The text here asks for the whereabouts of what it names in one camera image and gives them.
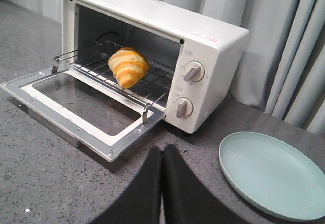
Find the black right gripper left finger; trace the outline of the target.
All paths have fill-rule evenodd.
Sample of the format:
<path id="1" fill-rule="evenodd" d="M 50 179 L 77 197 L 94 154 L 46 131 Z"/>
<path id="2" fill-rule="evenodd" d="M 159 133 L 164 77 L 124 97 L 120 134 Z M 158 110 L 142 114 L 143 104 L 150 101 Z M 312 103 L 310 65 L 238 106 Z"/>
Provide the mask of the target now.
<path id="1" fill-rule="evenodd" d="M 129 186 L 91 223 L 159 223 L 161 160 L 160 149 L 151 148 Z"/>

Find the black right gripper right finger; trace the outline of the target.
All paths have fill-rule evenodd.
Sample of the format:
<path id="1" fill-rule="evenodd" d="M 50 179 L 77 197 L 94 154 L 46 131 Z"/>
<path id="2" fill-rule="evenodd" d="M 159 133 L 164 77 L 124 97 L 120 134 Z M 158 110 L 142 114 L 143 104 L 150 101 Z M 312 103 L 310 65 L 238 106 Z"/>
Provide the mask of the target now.
<path id="1" fill-rule="evenodd" d="M 166 223 L 247 223 L 208 191 L 172 144 L 162 154 L 162 197 Z"/>

